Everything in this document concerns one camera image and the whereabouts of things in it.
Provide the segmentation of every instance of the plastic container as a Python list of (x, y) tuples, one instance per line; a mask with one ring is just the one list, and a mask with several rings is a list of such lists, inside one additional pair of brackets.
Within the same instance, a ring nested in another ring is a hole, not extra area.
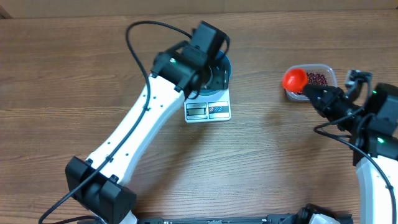
[[(328, 81), (328, 85), (336, 86), (337, 87), (337, 79), (335, 72), (331, 67), (325, 64), (306, 64), (306, 65), (294, 65), (290, 67), (286, 72), (294, 68), (302, 68), (305, 72), (313, 72), (319, 73), (325, 76), (326, 80)], [(304, 95), (297, 95), (292, 93), (291, 91), (286, 90), (287, 98), (292, 101), (300, 101), (300, 102), (309, 102), (310, 100)]]

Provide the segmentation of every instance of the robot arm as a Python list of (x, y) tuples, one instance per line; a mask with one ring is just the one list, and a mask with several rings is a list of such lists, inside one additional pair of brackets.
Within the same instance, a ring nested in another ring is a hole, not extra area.
[[(154, 21), (137, 22), (129, 29), (139, 24), (157, 24), (179, 30)], [(128, 30), (127, 44), (142, 67), (129, 44)], [(183, 105), (191, 92), (198, 92), (207, 83), (206, 77), (210, 75), (206, 68), (221, 61), (216, 55), (224, 40), (227, 40), (228, 51), (228, 36), (206, 22), (201, 22), (193, 36), (186, 35), (191, 41), (182, 41), (158, 54), (152, 74), (146, 79), (147, 85), (114, 133), (86, 161), (74, 157), (65, 168), (72, 197), (106, 223), (137, 222), (131, 213), (136, 195), (124, 186), (130, 182), (138, 160), (166, 120)], [(134, 129), (132, 126), (136, 121), (138, 124)]]
[[(113, 156), (111, 161), (101, 169), (101, 174), (110, 178), (118, 177), (118, 184), (125, 186), (130, 182), (132, 173), (138, 160), (143, 155), (149, 143), (153, 140), (159, 129), (174, 114), (185, 101), (183, 91), (174, 90), (175, 85), (162, 77), (149, 77), (151, 87), (151, 100), (144, 117), (127, 141)], [(91, 167), (97, 169), (109, 156), (116, 145), (130, 130), (131, 125), (137, 120), (146, 102), (147, 87), (145, 86), (138, 100), (122, 120), (116, 130), (102, 145), (92, 152), (87, 159), (93, 163)]]
[[(306, 85), (304, 93), (318, 113), (330, 121), (314, 131), (347, 144), (354, 151), (353, 164), (361, 191), (361, 223), (395, 224), (391, 218), (397, 213), (392, 186), (398, 186), (398, 139), (392, 134), (398, 125), (398, 88), (378, 83), (371, 93), (371, 76), (351, 70), (346, 81), (347, 93), (333, 86), (314, 85)], [(369, 85), (368, 96), (363, 106), (357, 106), (353, 101), (364, 82)], [(332, 124), (351, 133), (349, 142), (322, 130)]]

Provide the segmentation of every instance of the red beans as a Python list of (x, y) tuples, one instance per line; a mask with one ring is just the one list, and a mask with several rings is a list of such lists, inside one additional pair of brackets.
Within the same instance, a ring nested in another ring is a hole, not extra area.
[[(307, 77), (308, 77), (308, 84), (314, 84), (314, 85), (328, 85), (328, 80), (326, 80), (326, 77), (322, 74), (319, 73), (313, 73), (307, 72)], [(294, 93), (297, 95), (304, 95), (303, 91), (300, 91), (298, 93)]]

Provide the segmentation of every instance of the orange scoop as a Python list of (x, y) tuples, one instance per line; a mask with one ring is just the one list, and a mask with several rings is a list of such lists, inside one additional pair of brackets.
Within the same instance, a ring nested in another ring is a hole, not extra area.
[(308, 84), (308, 77), (301, 68), (289, 70), (282, 79), (282, 86), (293, 93), (303, 91), (306, 84)]

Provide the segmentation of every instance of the wooden table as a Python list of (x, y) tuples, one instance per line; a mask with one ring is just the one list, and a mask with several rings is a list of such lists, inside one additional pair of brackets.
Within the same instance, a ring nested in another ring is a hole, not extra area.
[[(114, 130), (144, 79), (124, 42), (128, 24), (184, 30), (202, 20), (231, 37), (232, 120), (159, 131), (129, 187), (135, 214), (164, 218), (295, 213), (315, 203), (359, 222), (352, 152), (319, 136), (325, 122), (280, 87), (292, 65), (326, 63), (343, 86), (350, 68), (398, 85), (398, 12), (318, 11), (0, 21), (0, 223), (37, 223), (68, 192), (64, 168)], [(147, 69), (184, 37), (141, 26), (131, 40)], [(87, 214), (67, 201), (49, 221)]]

